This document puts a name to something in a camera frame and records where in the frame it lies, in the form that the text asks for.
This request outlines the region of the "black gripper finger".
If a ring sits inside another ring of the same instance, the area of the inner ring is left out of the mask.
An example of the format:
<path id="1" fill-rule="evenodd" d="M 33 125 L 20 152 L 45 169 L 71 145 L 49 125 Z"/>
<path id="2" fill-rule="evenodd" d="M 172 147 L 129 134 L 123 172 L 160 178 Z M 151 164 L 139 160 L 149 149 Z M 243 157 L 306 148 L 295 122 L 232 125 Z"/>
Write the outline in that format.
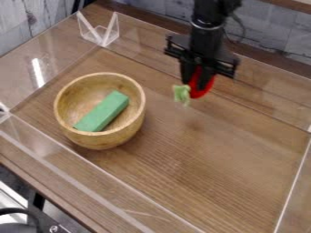
<path id="1" fill-rule="evenodd" d="M 197 90 L 204 91 L 207 89 L 208 83 L 213 76 L 216 75 L 215 70 L 209 66 L 201 67 L 201 74 L 199 76 Z"/>
<path id="2" fill-rule="evenodd" d="M 184 57 L 180 59 L 180 70 L 183 83 L 187 85 L 191 80 L 192 74 L 196 71 L 196 65 L 191 60 L 185 59 Z"/>

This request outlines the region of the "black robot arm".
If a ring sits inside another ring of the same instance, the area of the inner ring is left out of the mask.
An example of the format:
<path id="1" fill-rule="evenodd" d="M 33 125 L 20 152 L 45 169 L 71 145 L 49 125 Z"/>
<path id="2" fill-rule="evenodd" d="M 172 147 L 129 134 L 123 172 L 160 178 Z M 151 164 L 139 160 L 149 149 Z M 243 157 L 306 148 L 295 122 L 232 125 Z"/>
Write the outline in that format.
<path id="1" fill-rule="evenodd" d="M 183 84 L 189 97 L 200 98 L 217 75 L 235 78 L 240 60 L 223 43 L 227 18 L 241 7 L 241 0 L 195 0 L 188 35 L 168 34 L 164 54 L 179 60 Z"/>

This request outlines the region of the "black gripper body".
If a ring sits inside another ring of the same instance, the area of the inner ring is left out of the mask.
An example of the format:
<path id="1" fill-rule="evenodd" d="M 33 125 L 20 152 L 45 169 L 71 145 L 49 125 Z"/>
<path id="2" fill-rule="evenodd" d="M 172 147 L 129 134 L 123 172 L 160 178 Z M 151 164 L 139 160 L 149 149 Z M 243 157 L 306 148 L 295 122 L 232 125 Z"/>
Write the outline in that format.
<path id="1" fill-rule="evenodd" d="M 167 46 L 164 48 L 164 54 L 180 59 L 184 57 L 191 60 L 199 66 L 209 66 L 213 68 L 215 73 L 235 78 L 236 68 L 240 64 L 240 59 L 228 49 L 223 41 L 219 43 L 219 47 L 215 51 L 203 49 L 196 51 L 191 48 L 191 36 L 180 34 L 167 34 Z"/>

